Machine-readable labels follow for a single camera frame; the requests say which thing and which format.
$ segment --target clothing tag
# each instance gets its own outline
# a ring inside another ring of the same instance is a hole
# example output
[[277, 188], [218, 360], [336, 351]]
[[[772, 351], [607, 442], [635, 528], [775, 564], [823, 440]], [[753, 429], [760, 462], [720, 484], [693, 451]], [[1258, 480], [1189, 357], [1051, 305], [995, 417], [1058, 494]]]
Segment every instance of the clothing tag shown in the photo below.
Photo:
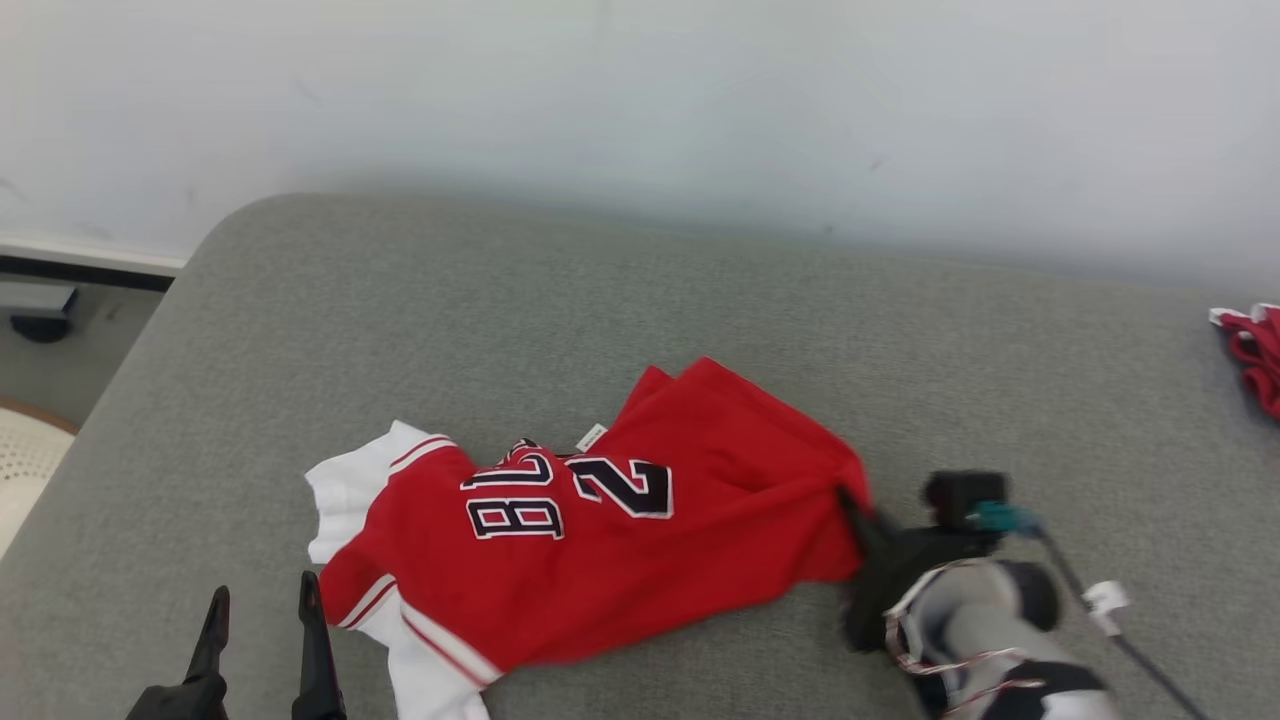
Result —
[[600, 436], [603, 436], [607, 432], [609, 432], [609, 428], [605, 428], [604, 425], [596, 423], [594, 428], [586, 430], [586, 434], [582, 436], [582, 439], [577, 441], [577, 445], [575, 447], [577, 447], [579, 452], [586, 452], [588, 450], [591, 450], [591, 446], [595, 445], [595, 441], [600, 439]]

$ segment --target red cloth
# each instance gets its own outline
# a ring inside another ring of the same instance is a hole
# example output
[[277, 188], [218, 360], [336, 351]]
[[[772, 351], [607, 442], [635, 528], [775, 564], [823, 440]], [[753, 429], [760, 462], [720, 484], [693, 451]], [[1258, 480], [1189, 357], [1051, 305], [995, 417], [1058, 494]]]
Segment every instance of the red cloth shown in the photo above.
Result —
[[479, 469], [434, 442], [324, 569], [330, 623], [371, 606], [392, 575], [406, 605], [506, 673], [841, 580], [860, 562], [836, 495], [844, 484], [869, 505], [858, 456], [708, 359], [675, 379], [645, 373], [582, 456], [522, 442]]
[[1244, 386], [1280, 420], [1280, 307], [1256, 305], [1251, 315], [1228, 311], [1215, 322], [1230, 333], [1231, 354], [1244, 363]]

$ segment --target robotic arm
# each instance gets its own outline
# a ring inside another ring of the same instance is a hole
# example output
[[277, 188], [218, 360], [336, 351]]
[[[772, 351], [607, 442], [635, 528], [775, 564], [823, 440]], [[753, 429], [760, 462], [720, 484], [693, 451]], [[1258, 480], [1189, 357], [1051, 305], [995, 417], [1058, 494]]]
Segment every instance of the robotic arm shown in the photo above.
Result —
[[[1019, 529], [1044, 541], [1073, 591], [1084, 593], [1048, 536], [1007, 505], [1006, 486], [997, 473], [934, 473], [924, 491], [934, 525], [909, 530], [841, 491], [864, 552], [845, 634], [855, 651], [888, 652], [932, 719], [1120, 720], [1102, 680], [1047, 634], [1061, 610], [1048, 573], [989, 557]], [[1132, 646], [1121, 648], [1189, 715], [1204, 717]]]

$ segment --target gray cushion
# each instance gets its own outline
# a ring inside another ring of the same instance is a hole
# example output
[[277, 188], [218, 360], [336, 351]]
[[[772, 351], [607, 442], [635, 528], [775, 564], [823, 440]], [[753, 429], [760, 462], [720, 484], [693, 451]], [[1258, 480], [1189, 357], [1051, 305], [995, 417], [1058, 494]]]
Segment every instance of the gray cushion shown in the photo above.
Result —
[[[5, 717], [123, 717], [182, 678], [219, 584], [233, 720], [297, 692], [302, 473], [393, 418], [477, 461], [568, 448], [653, 363], [710, 355], [845, 437], [924, 520], [938, 468], [996, 468], [1216, 717], [1274, 715], [1280, 428], [1187, 288], [689, 238], [413, 200], [291, 196], [228, 218], [156, 311], [0, 562]], [[1014, 544], [1010, 557], [1039, 557]], [[911, 717], [805, 585], [567, 667], [513, 673], [502, 719]], [[1060, 641], [1130, 717], [1176, 710], [1073, 609]], [[393, 715], [384, 651], [334, 633], [353, 719]]]

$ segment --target basketball jersey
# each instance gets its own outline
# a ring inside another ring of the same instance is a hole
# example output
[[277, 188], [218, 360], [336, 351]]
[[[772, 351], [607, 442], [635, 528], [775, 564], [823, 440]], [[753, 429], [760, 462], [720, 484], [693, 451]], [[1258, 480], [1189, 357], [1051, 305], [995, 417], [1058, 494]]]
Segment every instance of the basketball jersey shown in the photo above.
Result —
[[483, 717], [476, 691], [515, 667], [858, 566], [836, 493], [869, 505], [858, 456], [708, 359], [646, 372], [580, 455], [525, 439], [477, 468], [443, 434], [397, 424], [379, 441], [308, 473], [311, 550], [329, 621], [390, 647], [406, 720]]

